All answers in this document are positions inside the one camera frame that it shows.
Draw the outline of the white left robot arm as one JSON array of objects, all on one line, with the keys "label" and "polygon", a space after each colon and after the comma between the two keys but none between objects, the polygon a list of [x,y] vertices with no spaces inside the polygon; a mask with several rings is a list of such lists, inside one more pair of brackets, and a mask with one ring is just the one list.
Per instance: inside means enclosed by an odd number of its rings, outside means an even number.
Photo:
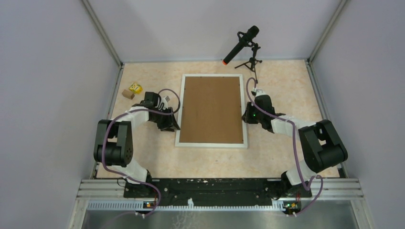
[{"label": "white left robot arm", "polygon": [[157,188],[152,184],[150,173],[134,159],[133,131],[147,122],[155,123],[161,131],[175,132],[180,127],[175,113],[181,107],[178,101],[176,109],[168,105],[170,98],[160,93],[146,92],[140,103],[132,105],[123,114],[114,119],[103,119],[97,124],[94,159],[103,168],[119,175],[141,197],[148,197]]}]

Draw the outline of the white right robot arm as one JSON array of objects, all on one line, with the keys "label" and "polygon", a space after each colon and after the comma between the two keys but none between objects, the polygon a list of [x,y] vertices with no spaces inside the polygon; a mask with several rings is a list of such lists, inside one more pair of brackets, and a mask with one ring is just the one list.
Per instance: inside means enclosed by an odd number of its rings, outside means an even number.
[{"label": "white right robot arm", "polygon": [[300,143],[303,159],[296,159],[295,167],[282,174],[280,191],[287,197],[299,191],[299,184],[308,185],[319,172],[348,159],[348,152],[330,120],[303,121],[276,113],[267,94],[257,95],[246,104],[242,120],[247,124],[260,124],[271,133],[290,136],[294,157],[298,156],[297,144]]}]

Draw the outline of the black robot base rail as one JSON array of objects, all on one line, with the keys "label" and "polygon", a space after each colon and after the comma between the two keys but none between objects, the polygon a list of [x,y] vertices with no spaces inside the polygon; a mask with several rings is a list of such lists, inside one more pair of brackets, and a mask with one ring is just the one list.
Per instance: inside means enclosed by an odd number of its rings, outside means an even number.
[{"label": "black robot base rail", "polygon": [[271,206],[281,198],[310,198],[302,185],[289,187],[272,178],[155,178],[151,187],[125,184],[125,198],[150,198],[159,206],[184,206],[189,200],[197,207]]}]

